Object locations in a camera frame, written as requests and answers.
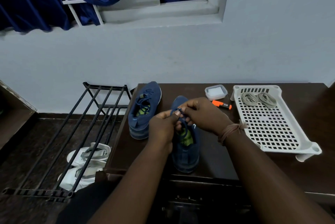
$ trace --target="basket hole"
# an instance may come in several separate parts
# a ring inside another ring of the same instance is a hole
[[[312,146],[312,150],[316,151],[316,152],[319,152],[320,149],[317,147],[317,146]]]

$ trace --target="perforated tray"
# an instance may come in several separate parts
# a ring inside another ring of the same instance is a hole
[[[241,101],[245,92],[257,95],[269,93],[277,100],[275,108],[267,108],[258,102],[257,106],[247,106]],[[236,106],[242,121],[249,128],[245,129],[247,136],[265,152],[295,153],[298,161],[321,154],[322,150],[315,142],[309,141],[291,111],[281,97],[281,89],[275,85],[234,86],[232,101]]]

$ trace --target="person's left arm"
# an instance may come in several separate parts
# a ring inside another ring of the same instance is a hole
[[[180,111],[165,111],[149,122],[149,140],[126,175],[88,223],[145,223],[167,160]]]

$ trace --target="table top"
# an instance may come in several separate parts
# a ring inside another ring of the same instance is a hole
[[[215,84],[159,84],[162,99],[157,111],[169,110],[178,95],[188,99],[205,97],[205,88]],[[230,101],[234,85],[223,84],[228,95],[222,102],[232,104],[232,109],[221,109],[229,118],[239,121],[235,103]],[[312,156],[305,162],[298,162],[295,154],[267,153],[267,155],[306,192],[335,194],[335,141],[333,127],[335,124],[335,89],[328,88],[322,83],[282,83],[282,97],[291,110],[295,119],[306,133],[310,141],[317,142],[322,154]],[[134,102],[136,91],[129,106]],[[112,153],[105,166],[105,173],[123,175],[137,155],[142,151],[147,140],[135,140],[129,134],[129,108],[121,123]],[[237,174],[225,147],[217,142],[217,137],[201,131],[201,146],[199,166],[191,174],[177,171],[169,158],[163,172],[164,179],[215,182],[217,184],[239,184]]]

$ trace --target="white wall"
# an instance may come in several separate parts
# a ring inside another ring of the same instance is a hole
[[[38,112],[55,113],[70,111],[83,81],[329,86],[334,40],[334,0],[228,0],[223,24],[8,34],[0,39],[0,79]]]

